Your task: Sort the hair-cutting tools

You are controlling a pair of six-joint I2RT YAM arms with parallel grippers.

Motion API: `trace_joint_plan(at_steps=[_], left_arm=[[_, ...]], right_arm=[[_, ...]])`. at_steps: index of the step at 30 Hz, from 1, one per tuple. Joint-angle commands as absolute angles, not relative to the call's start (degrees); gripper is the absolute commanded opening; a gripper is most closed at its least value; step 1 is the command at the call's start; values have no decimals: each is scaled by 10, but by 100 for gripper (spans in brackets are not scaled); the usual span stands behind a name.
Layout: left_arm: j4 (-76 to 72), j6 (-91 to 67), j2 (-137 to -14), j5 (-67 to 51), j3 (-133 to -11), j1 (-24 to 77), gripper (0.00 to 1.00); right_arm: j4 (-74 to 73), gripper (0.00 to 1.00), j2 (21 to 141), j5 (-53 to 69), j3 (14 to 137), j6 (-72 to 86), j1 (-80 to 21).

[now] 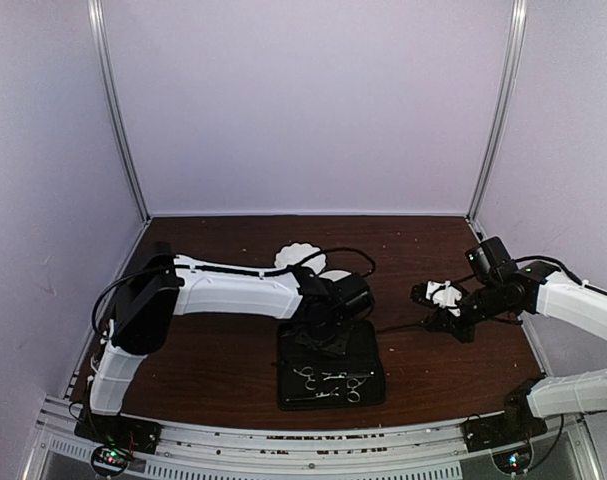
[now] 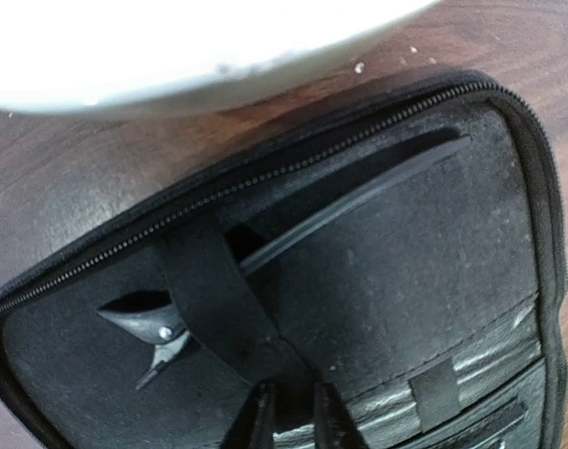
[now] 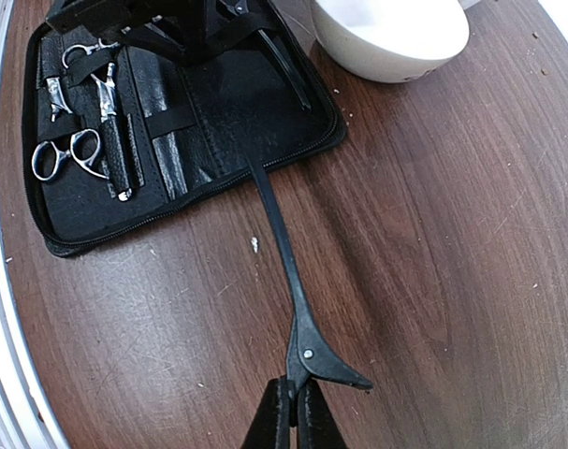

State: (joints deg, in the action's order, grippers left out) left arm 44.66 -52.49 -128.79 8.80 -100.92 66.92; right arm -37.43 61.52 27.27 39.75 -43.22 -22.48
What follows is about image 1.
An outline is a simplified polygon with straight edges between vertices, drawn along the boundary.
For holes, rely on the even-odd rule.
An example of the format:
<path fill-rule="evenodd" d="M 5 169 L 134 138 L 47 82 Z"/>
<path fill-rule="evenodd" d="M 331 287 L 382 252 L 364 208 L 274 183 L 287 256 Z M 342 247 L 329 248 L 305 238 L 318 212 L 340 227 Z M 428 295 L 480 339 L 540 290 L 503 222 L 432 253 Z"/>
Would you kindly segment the black hair clip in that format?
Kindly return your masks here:
<path fill-rule="evenodd" d="M 424 326 L 421 324 L 397 325 L 397 326 L 391 326 L 391 327 L 379 329 L 376 331 L 376 333 L 379 335 L 383 335 L 383 334 L 396 333 L 396 332 L 400 332 L 400 331 L 407 331 L 410 329 L 424 330 Z"/>

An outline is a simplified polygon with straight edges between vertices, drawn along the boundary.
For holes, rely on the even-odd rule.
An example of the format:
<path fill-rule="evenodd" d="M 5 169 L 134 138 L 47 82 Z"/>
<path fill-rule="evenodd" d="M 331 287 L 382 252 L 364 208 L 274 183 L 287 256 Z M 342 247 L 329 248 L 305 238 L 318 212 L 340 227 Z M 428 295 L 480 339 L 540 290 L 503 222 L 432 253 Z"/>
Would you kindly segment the silver thinning scissors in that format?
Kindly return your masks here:
<path fill-rule="evenodd" d="M 318 398 L 343 398 L 351 404 L 361 401 L 360 387 L 375 376 L 373 370 L 357 372 L 322 372 L 321 381 L 323 384 L 330 384 L 327 391 L 317 394 Z"/>

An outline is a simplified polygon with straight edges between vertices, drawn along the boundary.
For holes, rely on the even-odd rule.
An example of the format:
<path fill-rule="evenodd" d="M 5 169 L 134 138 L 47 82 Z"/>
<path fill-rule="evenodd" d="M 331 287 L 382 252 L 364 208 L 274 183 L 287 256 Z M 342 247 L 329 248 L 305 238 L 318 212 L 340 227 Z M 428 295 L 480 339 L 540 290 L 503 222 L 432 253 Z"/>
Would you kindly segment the black zip tool case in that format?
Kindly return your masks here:
<path fill-rule="evenodd" d="M 378 406 L 387 388 L 376 332 L 367 320 L 354 324 L 339 357 L 295 341 L 294 328 L 277 330 L 277 405 L 282 411 Z"/>

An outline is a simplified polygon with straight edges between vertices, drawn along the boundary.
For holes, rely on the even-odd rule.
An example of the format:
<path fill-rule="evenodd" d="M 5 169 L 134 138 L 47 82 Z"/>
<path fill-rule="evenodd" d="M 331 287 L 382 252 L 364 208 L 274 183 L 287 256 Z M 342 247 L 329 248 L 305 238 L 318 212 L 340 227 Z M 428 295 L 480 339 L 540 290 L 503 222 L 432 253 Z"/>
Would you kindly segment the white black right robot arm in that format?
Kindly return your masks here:
<path fill-rule="evenodd" d="M 428 280 L 412 288 L 413 302 L 430 308 L 420 325 L 461 343 L 479 324 L 503 314 L 527 315 L 564 325 L 607 343 L 607 290 L 579 278 L 544 255 L 513 257 L 501 238 L 482 240 L 465 254 L 475 289 L 461 280 Z M 495 430 L 513 442 L 536 432 L 548 418 L 607 412 L 607 366 L 564 376 L 544 374 L 508 393 Z"/>

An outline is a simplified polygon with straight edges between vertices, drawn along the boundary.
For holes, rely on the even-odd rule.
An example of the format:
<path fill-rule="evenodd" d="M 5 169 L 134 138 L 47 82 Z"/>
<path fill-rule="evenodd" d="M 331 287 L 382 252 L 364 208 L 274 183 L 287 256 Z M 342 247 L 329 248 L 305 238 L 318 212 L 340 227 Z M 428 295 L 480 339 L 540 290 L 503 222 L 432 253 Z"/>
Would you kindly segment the silver pointed scissors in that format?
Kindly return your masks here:
<path fill-rule="evenodd" d="M 315 391 L 317 388 L 317 381 L 315 376 L 315 370 L 312 366 L 303 366 L 300 368 L 293 368 L 292 372 L 304 380 L 304 388 L 307 391 Z"/>

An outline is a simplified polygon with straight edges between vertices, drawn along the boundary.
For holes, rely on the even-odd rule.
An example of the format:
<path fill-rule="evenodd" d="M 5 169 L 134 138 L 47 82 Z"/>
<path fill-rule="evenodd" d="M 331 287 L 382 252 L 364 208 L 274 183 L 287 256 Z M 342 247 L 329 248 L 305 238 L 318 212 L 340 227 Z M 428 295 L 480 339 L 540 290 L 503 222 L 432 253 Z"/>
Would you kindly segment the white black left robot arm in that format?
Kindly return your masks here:
<path fill-rule="evenodd" d="M 310 243 L 283 246 L 268 268 L 212 263 L 173 253 L 166 242 L 103 290 L 105 312 L 92 313 L 101 350 L 92 368 L 86 420 L 106 444 L 127 433 L 118 415 L 135 373 L 164 345 L 176 316 L 237 314 L 291 321 L 311 350 L 343 355 L 352 323 L 374 306 L 363 274 L 328 270 L 328 251 Z"/>

